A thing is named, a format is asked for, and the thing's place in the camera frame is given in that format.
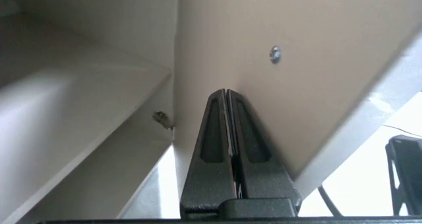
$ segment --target white wall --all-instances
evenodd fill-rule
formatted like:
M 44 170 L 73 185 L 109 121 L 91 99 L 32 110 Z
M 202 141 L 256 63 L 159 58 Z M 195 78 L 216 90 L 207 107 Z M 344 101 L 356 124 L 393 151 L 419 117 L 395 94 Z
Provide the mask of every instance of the white wall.
M 421 15 L 420 0 L 179 0 L 180 191 L 214 90 L 247 97 L 296 177 L 407 46 Z M 283 51 L 278 65 L 268 58 L 273 45 Z
M 174 68 L 177 0 L 19 0 L 24 12 L 149 61 Z M 173 79 L 136 116 L 156 132 L 152 112 L 173 116 Z

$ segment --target metal screw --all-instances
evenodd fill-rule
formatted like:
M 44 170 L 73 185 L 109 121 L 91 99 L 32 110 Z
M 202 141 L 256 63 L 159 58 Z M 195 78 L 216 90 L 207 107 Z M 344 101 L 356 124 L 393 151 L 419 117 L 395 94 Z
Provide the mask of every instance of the metal screw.
M 277 64 L 282 58 L 282 51 L 277 45 L 273 46 L 270 51 L 271 63 Z

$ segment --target white shelf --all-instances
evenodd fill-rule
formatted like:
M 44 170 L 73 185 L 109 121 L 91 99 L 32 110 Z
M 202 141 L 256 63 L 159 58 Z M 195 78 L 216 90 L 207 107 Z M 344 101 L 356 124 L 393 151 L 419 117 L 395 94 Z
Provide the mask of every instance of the white shelf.
M 168 147 L 127 121 L 19 223 L 116 218 Z
M 169 71 L 24 15 L 0 18 L 0 33 L 0 223 L 14 223 Z

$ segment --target black cable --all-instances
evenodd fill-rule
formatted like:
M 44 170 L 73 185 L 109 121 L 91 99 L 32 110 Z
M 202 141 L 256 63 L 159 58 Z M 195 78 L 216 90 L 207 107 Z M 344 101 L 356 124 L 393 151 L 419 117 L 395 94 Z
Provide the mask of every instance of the black cable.
M 420 135 L 420 134 L 414 134 L 414 133 L 408 132 L 408 131 L 406 131 L 404 129 L 398 128 L 398 127 L 394 127 L 394 126 L 390 126 L 390 125 L 383 125 L 383 126 L 386 126 L 388 128 L 394 128 L 394 129 L 400 130 L 400 131 L 405 132 L 405 133 L 410 134 L 410 135 L 422 137 L 422 135 Z
M 340 211 L 338 211 L 337 207 L 331 201 L 327 192 L 325 192 L 325 189 L 322 185 L 318 187 L 318 192 L 321 195 L 321 198 L 324 200 L 325 205 L 327 205 L 327 208 L 331 211 L 332 215 L 334 217 L 343 217 L 343 215 L 340 213 Z

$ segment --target textured black plastic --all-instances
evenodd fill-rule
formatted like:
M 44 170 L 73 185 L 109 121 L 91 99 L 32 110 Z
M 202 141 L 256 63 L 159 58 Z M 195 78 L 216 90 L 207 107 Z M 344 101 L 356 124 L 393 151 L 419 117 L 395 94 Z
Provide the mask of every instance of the textured black plastic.
M 422 214 L 422 140 L 408 136 L 395 136 L 385 147 L 394 215 L 406 203 L 410 215 Z M 394 185 L 393 162 L 400 181 Z
M 233 119 L 233 136 L 238 147 L 237 174 L 243 198 L 289 198 L 299 211 L 301 197 L 284 166 L 272 155 L 273 144 L 267 137 L 248 101 L 228 90 Z
M 225 201 L 220 205 L 222 219 L 296 217 L 297 212 L 289 198 L 251 198 Z
M 208 98 L 180 200 L 182 219 L 217 218 L 218 206 L 236 198 L 225 105 L 224 90 Z

